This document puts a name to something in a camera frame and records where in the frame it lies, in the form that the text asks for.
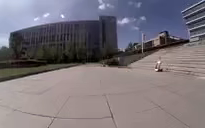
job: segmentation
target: stairs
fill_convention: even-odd
[[[161,49],[129,65],[131,68],[154,70],[161,56],[164,71],[205,76],[205,44]]]

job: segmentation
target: grass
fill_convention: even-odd
[[[50,71],[55,69],[67,68],[70,66],[75,66],[76,64],[53,64],[39,67],[31,67],[31,68],[6,68],[0,69],[0,79],[16,77],[16,76],[24,76],[28,74],[34,74],[43,71]]]

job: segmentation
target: modern office building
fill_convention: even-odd
[[[99,20],[64,21],[34,26],[12,32],[24,39],[22,47],[36,49],[41,46],[66,50],[72,45],[78,52],[85,48],[88,58],[100,58],[117,52],[117,23],[113,16],[100,16]]]
[[[205,41],[205,0],[182,11],[188,27],[190,41]]]
[[[150,40],[145,40],[143,47],[147,49],[147,48],[152,48],[152,47],[157,47],[162,45],[168,45],[168,44],[172,44],[184,40],[185,39],[183,38],[170,35],[168,31],[163,31],[160,32],[157,37],[152,38]]]

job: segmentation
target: glass facade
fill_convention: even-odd
[[[100,28],[102,19],[104,23],[103,29]],[[66,45],[73,44],[76,49],[78,47],[86,47],[88,55],[99,55],[103,45],[102,42],[115,44],[111,46],[115,47],[113,49],[117,49],[116,31],[116,18],[102,16],[100,20],[68,21],[26,28],[12,32],[10,37],[13,36],[13,33],[20,33],[30,49],[43,45],[65,48]]]
[[[190,39],[205,40],[205,0],[185,9],[182,15],[190,32]]]

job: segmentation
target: low wall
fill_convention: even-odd
[[[3,68],[27,68],[27,67],[37,67],[46,65],[44,61],[36,60],[12,60],[12,61],[1,61],[0,69]]]

